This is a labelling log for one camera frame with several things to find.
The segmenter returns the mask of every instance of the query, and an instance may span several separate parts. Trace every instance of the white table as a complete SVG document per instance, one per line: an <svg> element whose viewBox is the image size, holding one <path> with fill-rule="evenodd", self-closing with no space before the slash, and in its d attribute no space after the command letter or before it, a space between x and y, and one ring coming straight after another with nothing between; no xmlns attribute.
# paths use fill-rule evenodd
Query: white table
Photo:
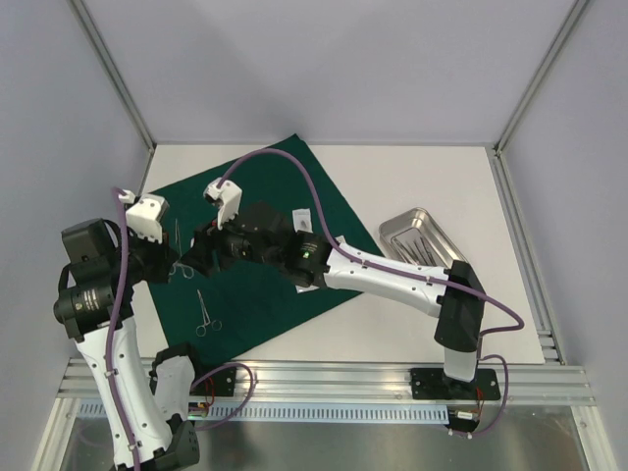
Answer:
<svg viewBox="0 0 628 471"><path fill-rule="evenodd" d="M160 145L145 191L259 147ZM314 145L312 151L378 243L377 228L382 222L416 206L427 209L473 265L486 292L526 322L523 331L487 336L483 352L500 353L511 363L544 362L483 147ZM167 343L146 284L135 288L133 310L140 354L155 356ZM197 316L200 323L199 312L189 315ZM487 304L483 328L512 323ZM435 319L408 306L362 294L240 358L442 362L443 349L434 341L436 324Z"/></svg>

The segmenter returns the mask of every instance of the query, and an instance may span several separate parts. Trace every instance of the stainless steel tray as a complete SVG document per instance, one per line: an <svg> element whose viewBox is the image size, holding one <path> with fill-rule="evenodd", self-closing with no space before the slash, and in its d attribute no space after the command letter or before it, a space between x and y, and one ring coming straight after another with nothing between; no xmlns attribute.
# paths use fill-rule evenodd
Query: stainless steel tray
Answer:
<svg viewBox="0 0 628 471"><path fill-rule="evenodd" d="M423 208L382 223L380 237L397 260L414 265L450 268L454 260L467 261Z"/></svg>

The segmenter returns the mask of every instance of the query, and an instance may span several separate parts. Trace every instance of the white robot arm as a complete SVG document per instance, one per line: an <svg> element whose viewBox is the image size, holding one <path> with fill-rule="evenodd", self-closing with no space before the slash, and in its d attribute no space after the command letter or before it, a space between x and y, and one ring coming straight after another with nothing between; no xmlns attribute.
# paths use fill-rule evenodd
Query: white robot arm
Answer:
<svg viewBox="0 0 628 471"><path fill-rule="evenodd" d="M415 307L439 319L435 340L445 349L445 374L461 382L473 381L484 301L438 283L454 281L484 292L469 264L454 262L451 269L417 267L345 243L331 245L321 235L295 232L286 216L263 202L240 213L241 189L231 181L209 183L204 197L218 206L218 216L195 231L193 247L182 257L184 264L211 276L215 258L221 269L248 260L276 267L299 287L354 289ZM405 274L419 274L427 281Z"/></svg>
<svg viewBox="0 0 628 471"><path fill-rule="evenodd" d="M133 453L141 469L170 471L198 462L193 424L187 421L189 390L195 377L190 352L169 348L153 364L153 391L141 364L136 325L131 309L132 286L140 281L166 283L179 254L163 243L160 224L167 202L161 196L140 198L127 191L127 220L133 232L127 285L120 319L113 336L114 371L107 371L105 347L115 289L120 274L118 227L102 219L91 220L62 232L70 264L62 272L55 317L89 365L107 413L114 444L114 469L133 469ZM115 246L110 232L118 239ZM76 284L68 287L69 275ZM109 377L115 376L120 403L134 443L129 444L125 424L112 396Z"/></svg>

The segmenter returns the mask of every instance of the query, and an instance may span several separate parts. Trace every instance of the forceps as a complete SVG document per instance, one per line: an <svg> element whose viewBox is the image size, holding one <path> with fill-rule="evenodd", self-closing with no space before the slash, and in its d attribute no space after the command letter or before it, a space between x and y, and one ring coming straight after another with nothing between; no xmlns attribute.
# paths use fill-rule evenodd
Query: forceps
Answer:
<svg viewBox="0 0 628 471"><path fill-rule="evenodd" d="M177 246L177 251L179 252L179 256L183 255L181 252L181 233L179 231L179 219L175 219L175 245ZM170 269L169 275L172 277L177 272L177 267L181 267L181 272L183 273L183 277L186 280L190 280L194 278L194 270L183 263L175 262Z"/></svg>
<svg viewBox="0 0 628 471"><path fill-rule="evenodd" d="M200 310L203 313L203 323L196 328L196 335L198 337L205 337L207 334L207 326L211 327L212 331L220 331L223 328L223 323L221 321L212 321L209 318L207 306L203 300L203 295L200 293L200 289L197 289L196 293L198 294L198 302L200 302Z"/></svg>

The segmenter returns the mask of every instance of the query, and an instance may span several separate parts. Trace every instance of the gray wall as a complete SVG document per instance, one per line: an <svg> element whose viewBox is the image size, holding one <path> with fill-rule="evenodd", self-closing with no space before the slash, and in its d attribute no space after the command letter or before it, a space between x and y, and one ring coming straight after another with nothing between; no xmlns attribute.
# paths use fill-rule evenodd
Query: gray wall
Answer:
<svg viewBox="0 0 628 471"><path fill-rule="evenodd" d="M495 142L573 0L86 0L155 139Z"/></svg>
<svg viewBox="0 0 628 471"><path fill-rule="evenodd" d="M0 2L0 467L28 469L74 351L60 230L114 216L146 152L65 0Z"/></svg>
<svg viewBox="0 0 628 471"><path fill-rule="evenodd" d="M506 161L569 361L628 469L628 4L596 0Z"/></svg>

